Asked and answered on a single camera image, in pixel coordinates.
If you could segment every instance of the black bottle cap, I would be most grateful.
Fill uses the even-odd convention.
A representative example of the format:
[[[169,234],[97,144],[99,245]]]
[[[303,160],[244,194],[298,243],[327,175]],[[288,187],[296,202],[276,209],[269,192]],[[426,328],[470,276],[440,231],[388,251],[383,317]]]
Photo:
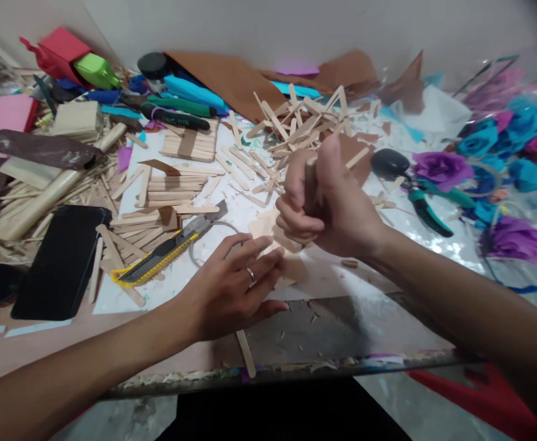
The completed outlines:
[[[147,80],[162,80],[172,73],[172,62],[161,52],[151,52],[140,57],[138,69]]]

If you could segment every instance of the white wall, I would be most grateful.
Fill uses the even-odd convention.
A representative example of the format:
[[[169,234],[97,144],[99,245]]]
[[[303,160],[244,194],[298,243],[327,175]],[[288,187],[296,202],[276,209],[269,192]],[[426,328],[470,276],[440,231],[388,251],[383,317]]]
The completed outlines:
[[[63,25],[127,66],[145,52],[177,49],[239,55],[269,69],[299,56],[319,64],[356,47],[392,77],[423,48],[424,73],[444,70],[449,85],[484,59],[537,47],[537,0],[86,0],[86,7],[90,13],[83,0],[0,0],[0,46],[32,67],[18,36],[35,42]]]

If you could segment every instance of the ring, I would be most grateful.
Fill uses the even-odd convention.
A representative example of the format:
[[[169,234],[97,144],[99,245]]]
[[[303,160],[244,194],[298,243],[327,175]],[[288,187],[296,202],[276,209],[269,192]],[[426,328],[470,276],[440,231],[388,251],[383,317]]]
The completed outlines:
[[[256,277],[254,277],[254,273],[248,267],[246,267],[246,270],[247,270],[248,274],[250,274],[250,278],[252,279],[252,283],[255,284],[256,283]]]

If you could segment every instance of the finger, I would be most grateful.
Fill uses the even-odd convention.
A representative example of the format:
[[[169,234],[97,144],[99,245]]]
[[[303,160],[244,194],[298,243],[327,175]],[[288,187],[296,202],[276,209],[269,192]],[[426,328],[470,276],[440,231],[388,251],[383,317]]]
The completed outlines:
[[[324,229],[324,222],[322,220],[306,216],[303,209],[295,206],[287,194],[276,200],[275,207],[281,213],[283,220],[294,230],[313,231],[317,233]]]
[[[215,251],[211,254],[209,259],[207,261],[218,261],[223,260],[226,258],[230,250],[237,244],[242,243],[244,241],[248,241],[252,238],[252,234],[250,233],[238,233],[234,234],[232,236],[225,237],[221,243],[218,245],[218,247],[215,249]]]
[[[256,285],[248,290],[246,301],[249,302],[249,311],[255,311],[258,308],[261,302],[275,288],[275,284],[282,273],[281,268],[276,266],[270,269],[262,279],[256,282]]]
[[[256,312],[248,320],[245,328],[249,328],[258,322],[261,322],[269,317],[272,317],[277,312],[290,311],[289,305],[278,300],[267,300],[260,304]]]
[[[316,156],[316,152],[309,149],[297,150],[289,156],[285,191],[299,208],[305,204],[305,163],[314,156]]]
[[[244,242],[242,247],[235,251],[229,258],[230,268],[240,270],[246,268],[248,261],[256,257],[273,243],[272,236],[261,236]]]
[[[248,268],[254,274],[254,279],[259,281],[266,276],[270,270],[279,264],[284,254],[284,248],[279,247],[248,265]],[[247,271],[245,280],[248,282],[248,285],[252,283],[250,274]]]

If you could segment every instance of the black smartphone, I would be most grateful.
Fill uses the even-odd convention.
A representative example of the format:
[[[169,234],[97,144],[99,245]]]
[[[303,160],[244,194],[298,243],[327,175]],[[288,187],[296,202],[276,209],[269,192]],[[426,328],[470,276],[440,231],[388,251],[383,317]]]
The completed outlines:
[[[93,271],[95,228],[109,226],[111,218],[102,207],[58,208],[17,295],[13,319],[62,321],[77,315]]]

